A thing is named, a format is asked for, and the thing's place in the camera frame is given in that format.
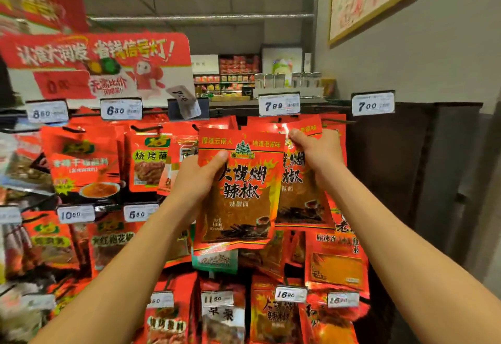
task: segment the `gold frame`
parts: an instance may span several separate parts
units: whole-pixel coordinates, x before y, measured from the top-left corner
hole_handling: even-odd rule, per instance
[[[358,30],[361,26],[363,26],[367,22],[371,21],[373,18],[377,17],[382,12],[394,7],[402,0],[388,0],[388,1],[386,1],[383,5],[379,6],[377,9],[373,10],[371,13],[367,14],[364,18],[360,19],[360,21],[354,23],[352,26],[348,27],[346,30],[342,31],[337,36],[331,38],[332,1],[333,0],[331,0],[329,3],[329,8],[330,8],[330,11],[329,11],[329,32],[328,32],[329,45],[334,44],[335,42],[341,40],[342,38],[346,37],[347,35],[353,33],[355,30]]]

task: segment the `price tag 16.90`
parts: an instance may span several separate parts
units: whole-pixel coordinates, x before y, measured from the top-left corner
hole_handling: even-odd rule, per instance
[[[305,287],[278,286],[275,289],[277,302],[305,303],[308,289]]]
[[[143,101],[140,98],[102,98],[101,118],[103,120],[141,120]]]
[[[27,294],[21,297],[21,305],[28,310],[49,310],[56,308],[56,297],[53,294]]]
[[[21,224],[21,211],[18,206],[0,207],[0,224]]]
[[[158,211],[159,205],[153,204],[129,204],[124,206],[124,217],[128,223],[146,221],[150,215]]]
[[[93,204],[60,205],[58,217],[61,224],[91,223],[96,220],[96,213]]]
[[[395,112],[395,92],[382,91],[352,95],[351,111],[354,116]]]
[[[65,100],[27,101],[25,107],[28,121],[32,123],[66,122],[69,119]]]
[[[154,292],[151,295],[147,309],[169,309],[174,307],[174,294],[172,291]]]
[[[202,308],[233,306],[233,291],[205,291],[202,293]]]
[[[301,112],[299,93],[260,95],[258,101],[260,116],[282,116]]]
[[[327,307],[341,309],[344,307],[358,307],[360,294],[358,292],[330,292],[327,296]]]

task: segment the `person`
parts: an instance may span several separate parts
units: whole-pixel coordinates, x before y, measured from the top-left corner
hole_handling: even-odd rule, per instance
[[[337,132],[291,131],[317,182],[356,232],[376,273],[423,344],[499,344],[501,301],[395,217],[344,166]],[[123,250],[32,344],[129,344],[171,243],[196,218],[228,153],[186,158],[172,193]]]

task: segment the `price tag 8.60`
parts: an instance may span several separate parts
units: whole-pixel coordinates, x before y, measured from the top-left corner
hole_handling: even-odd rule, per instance
[[[299,93],[260,95],[258,102],[260,116],[282,116],[301,112]]]
[[[129,204],[124,206],[125,221],[134,223],[137,221],[146,221],[150,215],[158,211],[159,205],[153,204]]]
[[[202,308],[233,306],[233,291],[205,291],[202,293]]]
[[[28,310],[49,310],[56,308],[56,297],[53,294],[27,294],[21,297],[21,305]]]
[[[25,107],[28,121],[32,123],[66,122],[69,119],[64,100],[27,101]]]
[[[358,307],[360,294],[358,292],[330,292],[327,296],[327,307],[341,309],[344,307]]]
[[[0,224],[21,224],[21,211],[18,206],[0,206]]]
[[[275,289],[277,302],[305,303],[308,289],[305,287],[278,286]]]
[[[354,116],[395,112],[395,92],[374,92],[353,94],[351,111]]]
[[[140,98],[102,98],[101,118],[103,120],[141,120],[143,101]]]
[[[61,224],[91,223],[96,220],[96,213],[93,204],[60,205],[58,207],[58,217]]]
[[[172,291],[154,292],[151,295],[147,309],[169,309],[174,307],[174,294]]]

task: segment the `price tag 6.80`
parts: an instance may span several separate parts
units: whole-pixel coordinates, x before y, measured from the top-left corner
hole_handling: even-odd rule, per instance
[[[28,121],[32,123],[66,122],[69,119],[68,106],[64,100],[27,101],[25,107]]]
[[[169,309],[174,307],[174,294],[172,291],[154,292],[151,295],[147,309]]]
[[[28,310],[49,310],[56,308],[56,297],[53,294],[27,294],[21,297],[21,305]]]
[[[18,206],[0,206],[0,224],[21,224],[21,211]]]
[[[202,293],[202,308],[233,306],[233,291],[205,291]]]
[[[354,116],[395,112],[395,92],[374,92],[354,94],[351,99]]]
[[[277,302],[305,303],[308,289],[305,287],[278,286],[275,289]]]
[[[358,292],[330,292],[327,296],[327,307],[341,309],[344,307],[358,307],[360,294]]]
[[[134,223],[137,221],[146,221],[150,215],[158,211],[159,205],[153,204],[129,204],[124,206],[125,221]]]
[[[259,96],[260,116],[282,116],[301,112],[299,93],[282,93]]]
[[[91,223],[96,220],[96,213],[93,204],[60,205],[58,207],[58,217],[61,224]]]
[[[103,120],[141,120],[143,101],[139,98],[102,98],[101,118]]]

